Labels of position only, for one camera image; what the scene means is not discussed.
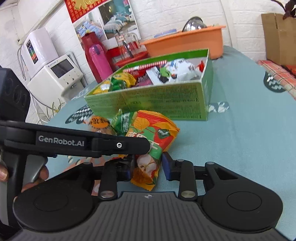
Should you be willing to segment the person left hand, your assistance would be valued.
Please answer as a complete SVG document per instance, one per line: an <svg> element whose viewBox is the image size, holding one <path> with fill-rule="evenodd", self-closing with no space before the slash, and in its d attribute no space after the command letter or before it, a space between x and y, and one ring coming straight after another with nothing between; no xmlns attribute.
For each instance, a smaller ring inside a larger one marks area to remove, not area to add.
<svg viewBox="0 0 296 241"><path fill-rule="evenodd" d="M14 176L15 176L15 173L11 169L7 169L7 167L5 165L1 164L1 182L8 182L9 180L12 180L14 178ZM37 186L37 185L43 183L48 178L49 178L49 170L46 166L44 166L41 169L37 180L34 182L29 182L27 184L24 184L22 186L21 192L24 192L25 190L28 190L34 186Z"/></svg>

